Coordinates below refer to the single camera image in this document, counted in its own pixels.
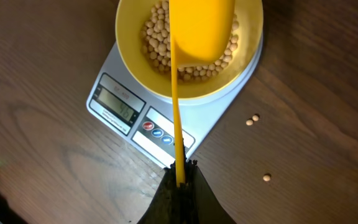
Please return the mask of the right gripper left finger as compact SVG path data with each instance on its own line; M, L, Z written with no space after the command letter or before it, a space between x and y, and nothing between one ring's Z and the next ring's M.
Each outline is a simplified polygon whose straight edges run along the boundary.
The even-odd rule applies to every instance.
M138 224L177 224L179 205L177 204L177 183L175 164L163 169L164 176L156 193Z

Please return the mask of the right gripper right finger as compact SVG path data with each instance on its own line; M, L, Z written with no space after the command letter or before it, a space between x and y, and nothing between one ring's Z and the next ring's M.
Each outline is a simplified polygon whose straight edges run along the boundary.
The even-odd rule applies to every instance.
M190 191L190 214L200 224L236 224L219 203L197 160L185 164L186 189Z

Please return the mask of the yellow plastic bowl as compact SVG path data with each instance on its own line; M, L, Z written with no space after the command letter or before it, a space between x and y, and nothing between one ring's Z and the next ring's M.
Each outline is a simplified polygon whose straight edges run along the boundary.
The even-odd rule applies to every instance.
M122 60L134 78L149 91L162 97L172 96L168 75L160 74L141 52L140 31L151 16L157 0L121 0L116 14L116 44ZM196 99L216 93L238 80L250 64L261 43L264 12L261 0L238 0L234 13L239 21L238 48L228 66L206 81L188 82L178 87L179 99Z

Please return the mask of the yellow measuring scoop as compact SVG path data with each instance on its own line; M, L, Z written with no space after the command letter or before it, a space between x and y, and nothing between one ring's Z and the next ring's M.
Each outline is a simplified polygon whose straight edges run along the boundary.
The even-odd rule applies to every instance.
M208 65L223 54L232 28L234 6L234 0L169 1L177 187L186 182L177 69L178 67Z

